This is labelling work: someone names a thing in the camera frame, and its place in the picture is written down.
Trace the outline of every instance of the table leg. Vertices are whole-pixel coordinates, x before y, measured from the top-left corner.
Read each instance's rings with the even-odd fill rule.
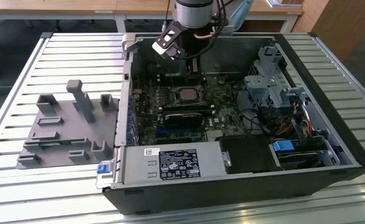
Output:
[[[114,15],[117,33],[125,33],[124,20],[125,20],[125,15]]]
[[[290,33],[291,32],[291,29],[292,29],[292,26],[295,24],[298,17],[299,17],[298,15],[290,15],[287,17],[287,20],[284,21],[282,28],[280,28],[280,33]]]

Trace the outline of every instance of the motherboard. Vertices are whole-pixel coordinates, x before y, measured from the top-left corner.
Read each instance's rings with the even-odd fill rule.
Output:
[[[213,141],[245,133],[233,103],[236,81],[223,74],[185,79],[163,74],[136,80],[132,93],[139,145]]]

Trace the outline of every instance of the sticker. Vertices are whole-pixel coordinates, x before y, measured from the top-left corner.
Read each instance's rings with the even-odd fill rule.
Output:
[[[159,152],[160,179],[175,180],[200,177],[199,160],[195,149]]]
[[[113,13],[113,11],[94,10],[94,13]]]
[[[144,155],[159,155],[159,148],[145,148]]]

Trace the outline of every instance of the wooden cabinet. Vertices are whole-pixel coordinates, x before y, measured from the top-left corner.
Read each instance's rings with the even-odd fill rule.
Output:
[[[365,36],[365,0],[304,0],[292,32],[314,32],[339,60]]]

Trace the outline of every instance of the barcode label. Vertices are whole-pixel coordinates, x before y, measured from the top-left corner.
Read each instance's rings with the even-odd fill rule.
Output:
[[[113,11],[94,10],[94,13],[113,13]]]
[[[144,155],[159,155],[159,148],[145,148]]]

